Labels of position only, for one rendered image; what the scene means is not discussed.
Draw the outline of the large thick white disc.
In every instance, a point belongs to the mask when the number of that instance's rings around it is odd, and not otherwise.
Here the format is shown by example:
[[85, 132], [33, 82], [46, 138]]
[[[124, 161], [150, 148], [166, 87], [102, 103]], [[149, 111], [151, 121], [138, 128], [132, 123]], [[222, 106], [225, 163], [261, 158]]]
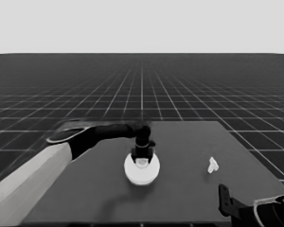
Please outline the large thick white disc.
[[159, 175], [160, 161], [156, 154], [152, 155], [150, 161], [147, 158], [138, 158], [134, 161], [129, 153], [124, 161], [124, 172], [132, 184], [149, 185]]

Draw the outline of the small white T-shaped piece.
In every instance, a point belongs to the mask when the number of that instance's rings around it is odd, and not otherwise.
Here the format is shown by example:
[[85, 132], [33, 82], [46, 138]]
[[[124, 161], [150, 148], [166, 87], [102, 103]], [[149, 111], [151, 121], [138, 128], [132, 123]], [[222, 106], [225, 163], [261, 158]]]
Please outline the small white T-shaped piece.
[[219, 169], [219, 165], [218, 165], [217, 161], [213, 157], [210, 157], [209, 158], [209, 166], [208, 166], [207, 172], [209, 174], [211, 174], [214, 171], [217, 171], [218, 169]]

